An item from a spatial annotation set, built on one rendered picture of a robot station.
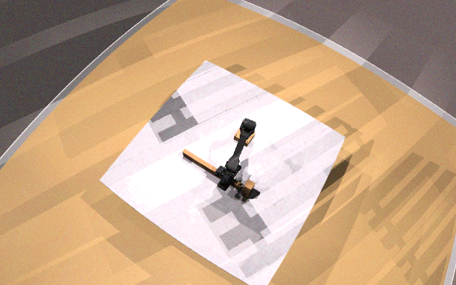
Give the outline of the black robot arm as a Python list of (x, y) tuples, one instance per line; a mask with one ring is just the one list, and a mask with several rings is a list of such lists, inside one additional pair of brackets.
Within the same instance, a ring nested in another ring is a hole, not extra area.
[[(219, 166), (215, 172), (217, 177), (221, 177), (220, 185), (226, 188), (229, 188), (232, 178), (238, 174), (240, 155), (242, 153), (243, 147), (246, 143), (246, 140), (255, 132), (257, 127), (257, 122), (249, 118), (243, 119), (240, 125), (240, 139), (238, 140), (237, 146), (233, 155), (226, 162), (225, 166)], [(235, 173), (236, 172), (236, 173)]]

